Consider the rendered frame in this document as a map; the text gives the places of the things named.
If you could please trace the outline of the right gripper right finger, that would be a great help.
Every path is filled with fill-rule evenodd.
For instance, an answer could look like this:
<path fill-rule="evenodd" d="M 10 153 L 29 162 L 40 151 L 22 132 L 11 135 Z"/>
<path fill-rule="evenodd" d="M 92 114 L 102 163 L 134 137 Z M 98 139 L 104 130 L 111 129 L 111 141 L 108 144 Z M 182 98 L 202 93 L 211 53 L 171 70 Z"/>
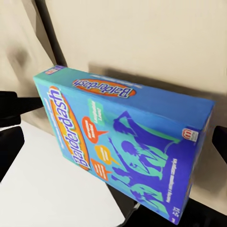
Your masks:
<path fill-rule="evenodd" d="M 227 128 L 222 126 L 216 126 L 213 137 L 212 143 L 224 159 L 227 164 Z"/>

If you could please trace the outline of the board game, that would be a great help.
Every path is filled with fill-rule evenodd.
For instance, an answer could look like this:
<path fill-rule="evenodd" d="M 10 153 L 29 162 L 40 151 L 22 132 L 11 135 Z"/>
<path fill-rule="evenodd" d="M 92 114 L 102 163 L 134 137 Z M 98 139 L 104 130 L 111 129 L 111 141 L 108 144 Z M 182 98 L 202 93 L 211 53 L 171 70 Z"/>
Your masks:
<path fill-rule="evenodd" d="M 63 157 L 178 225 L 216 101 L 61 65 L 33 79 Z"/>

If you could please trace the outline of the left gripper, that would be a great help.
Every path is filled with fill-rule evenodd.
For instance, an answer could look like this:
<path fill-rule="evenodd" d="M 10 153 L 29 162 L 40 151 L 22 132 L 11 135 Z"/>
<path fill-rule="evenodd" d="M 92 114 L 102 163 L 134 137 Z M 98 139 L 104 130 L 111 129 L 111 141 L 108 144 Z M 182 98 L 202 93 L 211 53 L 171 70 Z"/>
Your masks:
<path fill-rule="evenodd" d="M 21 114 L 43 106 L 40 97 L 18 98 L 14 91 L 0 91 L 0 129 L 20 125 Z"/>

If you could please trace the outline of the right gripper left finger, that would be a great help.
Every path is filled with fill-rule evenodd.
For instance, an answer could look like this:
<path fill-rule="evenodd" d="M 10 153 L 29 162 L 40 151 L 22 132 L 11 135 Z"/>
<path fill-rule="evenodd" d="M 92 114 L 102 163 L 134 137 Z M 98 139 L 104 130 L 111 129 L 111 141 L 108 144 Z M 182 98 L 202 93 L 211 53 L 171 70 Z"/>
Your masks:
<path fill-rule="evenodd" d="M 21 126 L 0 130 L 0 183 L 25 143 Z"/>

